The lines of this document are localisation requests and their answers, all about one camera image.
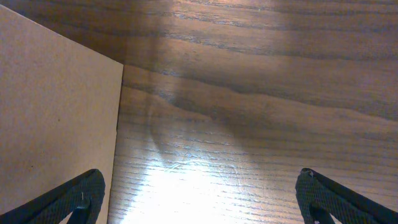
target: wooden surface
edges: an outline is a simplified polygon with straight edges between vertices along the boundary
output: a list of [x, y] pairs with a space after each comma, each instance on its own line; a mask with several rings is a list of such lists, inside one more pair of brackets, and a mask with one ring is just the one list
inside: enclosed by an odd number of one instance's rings
[[398, 210], [396, 1], [8, 4], [128, 64], [109, 223], [302, 223], [303, 167]]
[[106, 223], [122, 74], [0, 5], [0, 215], [97, 168]]

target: dark brown wood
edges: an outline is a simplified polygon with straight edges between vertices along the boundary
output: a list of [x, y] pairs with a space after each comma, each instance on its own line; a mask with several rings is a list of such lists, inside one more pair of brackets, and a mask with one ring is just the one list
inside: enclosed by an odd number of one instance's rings
[[1, 1], [125, 63], [110, 223], [302, 223], [303, 167], [398, 210], [396, 1]]

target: cardboard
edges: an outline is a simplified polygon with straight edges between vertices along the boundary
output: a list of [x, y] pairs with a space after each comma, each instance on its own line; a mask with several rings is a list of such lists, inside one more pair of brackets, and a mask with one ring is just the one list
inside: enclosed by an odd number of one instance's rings
[[86, 170], [106, 223], [123, 65], [0, 6], [0, 214]]

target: black object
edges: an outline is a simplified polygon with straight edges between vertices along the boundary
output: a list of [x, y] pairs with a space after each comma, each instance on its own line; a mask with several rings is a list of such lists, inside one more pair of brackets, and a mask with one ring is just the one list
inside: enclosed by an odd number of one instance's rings
[[394, 212], [341, 184], [311, 170], [302, 169], [296, 183], [296, 198], [305, 224], [398, 223]]
[[68, 224], [94, 224], [104, 195], [104, 177], [98, 169], [92, 169], [1, 215], [0, 223], [58, 224], [73, 212]]

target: wood grain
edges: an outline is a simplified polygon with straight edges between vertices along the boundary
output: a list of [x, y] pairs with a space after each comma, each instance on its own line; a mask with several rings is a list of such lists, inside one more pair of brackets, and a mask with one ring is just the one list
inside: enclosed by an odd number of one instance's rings
[[109, 223], [303, 223], [303, 167], [398, 210], [396, 1], [1, 2], [126, 64]]

